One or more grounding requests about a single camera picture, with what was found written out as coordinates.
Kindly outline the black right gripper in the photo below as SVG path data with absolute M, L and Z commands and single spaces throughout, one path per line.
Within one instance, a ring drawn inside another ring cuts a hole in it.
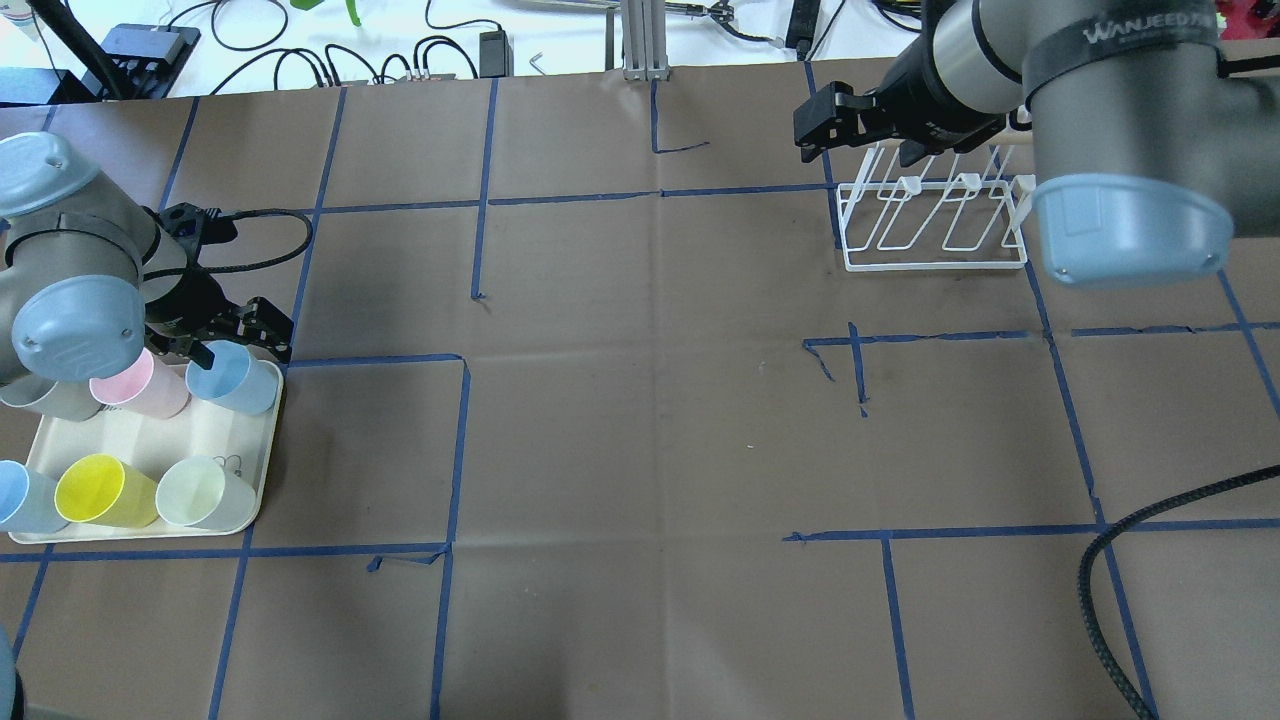
M 884 82 L 861 95 L 845 82 L 832 82 L 794 111 L 794 143 L 800 159 L 814 161 L 831 149 L 896 138 L 904 161 L 920 161 L 925 158 L 925 143 L 919 133 L 908 129 L 908 115 L 919 109 L 920 99 L 918 82 Z

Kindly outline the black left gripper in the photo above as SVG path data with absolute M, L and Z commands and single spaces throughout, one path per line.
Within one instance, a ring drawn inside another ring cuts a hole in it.
M 278 363 L 293 354 L 294 323 L 264 297 L 236 305 L 227 299 L 150 305 L 150 351 L 177 356 L 202 369 L 212 369 L 215 352 L 209 346 L 227 340 L 269 352 Z

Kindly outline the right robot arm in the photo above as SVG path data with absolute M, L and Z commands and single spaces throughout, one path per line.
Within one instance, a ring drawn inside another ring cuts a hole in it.
M 794 113 L 803 161 L 900 142 L 910 167 L 1030 113 L 1042 263 L 1129 288 L 1222 269 L 1279 228 L 1277 77 L 1222 58 L 1211 1 L 925 1 L 869 92 L 833 82 Z

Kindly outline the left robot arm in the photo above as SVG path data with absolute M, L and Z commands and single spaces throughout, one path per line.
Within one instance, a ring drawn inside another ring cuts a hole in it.
M 259 347 L 287 363 L 293 322 L 270 301 L 232 302 L 224 274 L 266 269 L 300 256 L 207 266 L 201 252 L 228 243 L 238 223 L 279 217 L 278 208 L 233 211 L 180 202 L 155 211 L 136 202 L 101 167 L 50 132 L 1 143 L 1 382 L 28 377 L 84 383 L 124 372 L 143 352 L 210 366 L 210 343 Z

